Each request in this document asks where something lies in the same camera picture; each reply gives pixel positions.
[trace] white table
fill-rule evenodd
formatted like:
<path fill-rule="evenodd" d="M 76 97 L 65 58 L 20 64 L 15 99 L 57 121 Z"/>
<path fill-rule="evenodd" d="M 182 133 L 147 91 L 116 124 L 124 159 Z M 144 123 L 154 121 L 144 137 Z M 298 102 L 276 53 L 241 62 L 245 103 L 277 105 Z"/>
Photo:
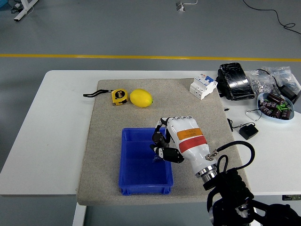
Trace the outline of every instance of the white table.
<path fill-rule="evenodd" d="M 216 72 L 190 71 L 48 72 L 0 173 L 0 194 L 76 194 L 94 104 L 93 98 L 82 94 L 93 93 L 99 80 L 193 78 L 200 73 L 216 77 Z M 254 100 L 223 98 L 222 102 L 230 108 L 226 114 L 233 125 L 251 121 L 245 111 L 255 109 Z M 300 194 L 301 152 L 296 140 L 301 114 L 295 113 L 292 123 L 277 124 L 264 118 L 255 123 L 259 133 L 248 142 L 255 147 L 256 158 L 245 168 L 251 191 L 255 195 Z M 244 140 L 238 129 L 233 136 Z M 240 145 L 238 149 L 247 162 L 249 151 Z"/>

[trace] plastic bag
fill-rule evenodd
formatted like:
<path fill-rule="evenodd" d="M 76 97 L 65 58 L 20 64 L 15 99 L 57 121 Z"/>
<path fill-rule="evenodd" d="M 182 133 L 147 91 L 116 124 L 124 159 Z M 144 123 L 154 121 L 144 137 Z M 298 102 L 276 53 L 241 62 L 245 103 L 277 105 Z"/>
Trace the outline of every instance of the plastic bag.
<path fill-rule="evenodd" d="M 278 86 L 285 85 L 295 94 L 298 94 L 301 90 L 300 84 L 292 74 L 290 67 L 263 67 L 263 70 L 269 72 L 276 79 Z"/>
<path fill-rule="evenodd" d="M 261 93 L 275 93 L 273 87 L 273 84 L 276 85 L 275 80 L 264 71 L 250 71 L 249 82 L 256 97 Z"/>

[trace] red stripe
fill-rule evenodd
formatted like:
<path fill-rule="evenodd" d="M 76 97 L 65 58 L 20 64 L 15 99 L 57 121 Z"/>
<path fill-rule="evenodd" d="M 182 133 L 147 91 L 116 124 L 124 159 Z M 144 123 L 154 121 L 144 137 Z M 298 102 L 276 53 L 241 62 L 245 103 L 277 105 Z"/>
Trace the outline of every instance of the red stripe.
<path fill-rule="evenodd" d="M 192 147 L 196 147 L 203 144 L 207 144 L 207 141 L 204 136 L 199 136 L 181 142 L 179 144 L 179 148 L 181 153 L 183 153 Z"/>

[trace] white bowl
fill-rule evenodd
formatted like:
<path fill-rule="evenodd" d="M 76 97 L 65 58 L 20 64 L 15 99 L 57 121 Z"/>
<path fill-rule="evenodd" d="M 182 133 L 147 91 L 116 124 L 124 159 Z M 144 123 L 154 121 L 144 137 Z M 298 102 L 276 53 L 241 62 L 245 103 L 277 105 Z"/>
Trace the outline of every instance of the white bowl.
<path fill-rule="evenodd" d="M 263 99 L 267 99 L 268 93 L 261 93 L 261 94 L 258 95 L 258 97 L 257 97 L 257 107 L 258 107 L 258 109 L 260 109 L 260 98 L 261 97 L 263 97 Z M 262 118 L 266 118 L 266 119 L 269 119 L 269 120 L 272 120 L 272 121 L 277 121 L 277 122 L 280 122 L 280 123 L 290 121 L 294 117 L 294 115 L 295 115 L 294 114 L 294 109 L 293 109 L 293 104 L 292 104 L 292 102 L 289 99 L 287 99 L 286 97 L 284 97 L 284 98 L 288 102 L 288 105 L 292 109 L 290 117 L 288 118 L 288 120 L 283 120 L 283 119 L 277 119 L 277 118 L 269 117 L 269 116 L 265 115 L 263 112 L 261 112 L 261 110 L 258 110 L 258 114 L 261 115 Z"/>

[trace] lemon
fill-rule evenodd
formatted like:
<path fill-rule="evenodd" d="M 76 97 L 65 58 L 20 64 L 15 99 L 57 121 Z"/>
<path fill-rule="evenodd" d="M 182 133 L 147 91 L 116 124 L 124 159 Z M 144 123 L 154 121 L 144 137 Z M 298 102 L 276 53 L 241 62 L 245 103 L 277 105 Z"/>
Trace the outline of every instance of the lemon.
<path fill-rule="evenodd" d="M 151 94 L 144 89 L 135 89 L 131 92 L 130 100 L 138 107 L 147 107 L 152 104 Z"/>

